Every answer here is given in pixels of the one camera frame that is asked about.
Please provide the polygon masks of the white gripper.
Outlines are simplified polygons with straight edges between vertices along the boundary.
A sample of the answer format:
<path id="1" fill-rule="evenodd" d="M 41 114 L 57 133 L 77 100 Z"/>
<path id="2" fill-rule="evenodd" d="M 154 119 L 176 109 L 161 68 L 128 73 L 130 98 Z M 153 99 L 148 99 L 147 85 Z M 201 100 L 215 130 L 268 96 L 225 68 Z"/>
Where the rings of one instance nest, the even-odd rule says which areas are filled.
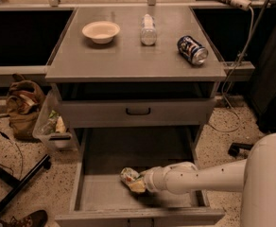
<path id="1" fill-rule="evenodd" d="M 165 175 L 167 167 L 156 166 L 149 170 L 140 172 L 144 179 L 139 178 L 129 182 L 129 189 L 134 193 L 161 192 L 166 190 Z"/>

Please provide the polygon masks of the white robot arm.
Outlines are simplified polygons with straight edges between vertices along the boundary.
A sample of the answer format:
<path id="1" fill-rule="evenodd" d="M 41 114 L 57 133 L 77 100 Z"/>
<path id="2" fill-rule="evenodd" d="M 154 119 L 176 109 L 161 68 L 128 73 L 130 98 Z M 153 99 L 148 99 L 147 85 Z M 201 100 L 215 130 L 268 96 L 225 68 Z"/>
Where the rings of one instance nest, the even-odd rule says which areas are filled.
<path id="1" fill-rule="evenodd" d="M 204 169 L 190 162 L 155 166 L 141 173 L 128 168 L 121 178 L 135 193 L 240 192 L 240 227 L 276 227 L 276 133 L 256 142 L 245 160 Z"/>

